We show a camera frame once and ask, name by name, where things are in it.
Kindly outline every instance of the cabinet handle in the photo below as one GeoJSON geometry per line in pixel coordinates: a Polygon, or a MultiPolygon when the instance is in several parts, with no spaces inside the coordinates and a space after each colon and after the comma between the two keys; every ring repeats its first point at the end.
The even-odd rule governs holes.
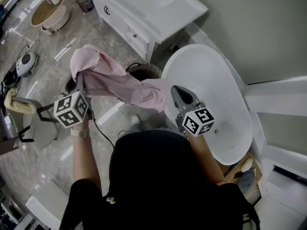
{"type": "Polygon", "coordinates": [[[108,8],[107,6],[104,7],[105,13],[106,13],[107,15],[110,15],[110,13],[107,11],[108,9],[109,9],[109,8],[108,8]]]}

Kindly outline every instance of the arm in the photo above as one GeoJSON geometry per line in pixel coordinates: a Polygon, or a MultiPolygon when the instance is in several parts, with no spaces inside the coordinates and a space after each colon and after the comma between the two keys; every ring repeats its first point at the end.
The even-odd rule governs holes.
{"type": "MultiPolygon", "coordinates": [[[[75,125],[73,129],[88,129],[88,117],[84,122],[75,125]]],[[[92,143],[90,137],[72,137],[73,143],[73,177],[75,181],[86,179],[93,182],[101,191],[101,182],[93,154],[92,143]]]]}
{"type": "Polygon", "coordinates": [[[201,165],[202,171],[208,180],[218,186],[224,184],[223,173],[213,155],[211,154],[204,136],[194,137],[188,131],[186,131],[186,134],[196,159],[201,165]]]}

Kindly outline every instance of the robot vacuum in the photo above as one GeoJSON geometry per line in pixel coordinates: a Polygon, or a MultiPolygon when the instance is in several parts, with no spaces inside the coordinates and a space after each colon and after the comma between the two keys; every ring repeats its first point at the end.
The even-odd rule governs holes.
{"type": "Polygon", "coordinates": [[[38,62],[38,55],[34,53],[26,53],[20,57],[16,62],[17,75],[19,77],[28,77],[31,71],[36,67],[38,62]]]}

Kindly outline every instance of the yellow logo on shirt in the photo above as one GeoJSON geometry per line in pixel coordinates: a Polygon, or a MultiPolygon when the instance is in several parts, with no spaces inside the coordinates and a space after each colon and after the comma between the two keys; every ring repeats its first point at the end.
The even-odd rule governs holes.
{"type": "Polygon", "coordinates": [[[110,202],[110,204],[115,204],[113,197],[108,197],[108,198],[106,198],[106,200],[107,200],[107,202],[110,202]]]}

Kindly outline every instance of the person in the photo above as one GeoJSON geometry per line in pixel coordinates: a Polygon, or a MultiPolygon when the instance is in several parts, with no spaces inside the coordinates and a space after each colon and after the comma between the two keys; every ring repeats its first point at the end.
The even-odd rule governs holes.
{"type": "MultiPolygon", "coordinates": [[[[81,224],[85,230],[242,229],[250,220],[259,229],[255,209],[236,184],[224,182],[203,136],[186,132],[186,140],[170,129],[145,131],[138,115],[131,124],[115,144],[107,194],[101,190],[90,136],[72,137],[75,182],[60,230],[81,224]]],[[[88,128],[88,118],[73,127],[88,128]]]]}

